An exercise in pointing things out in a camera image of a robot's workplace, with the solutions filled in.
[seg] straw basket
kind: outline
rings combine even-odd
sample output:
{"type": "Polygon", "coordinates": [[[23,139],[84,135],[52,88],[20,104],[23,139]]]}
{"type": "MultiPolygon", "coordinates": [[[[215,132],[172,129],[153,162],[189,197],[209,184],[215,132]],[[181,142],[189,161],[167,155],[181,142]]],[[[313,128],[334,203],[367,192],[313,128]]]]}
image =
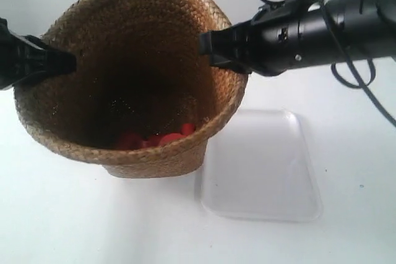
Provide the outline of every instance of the straw basket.
{"type": "Polygon", "coordinates": [[[79,0],[43,40],[77,56],[77,72],[15,88],[27,132],[67,158],[117,177],[178,176],[237,110],[247,76],[209,66],[198,36],[230,22],[212,0],[79,0]],[[125,130],[196,131],[162,147],[114,150],[125,130]]]}

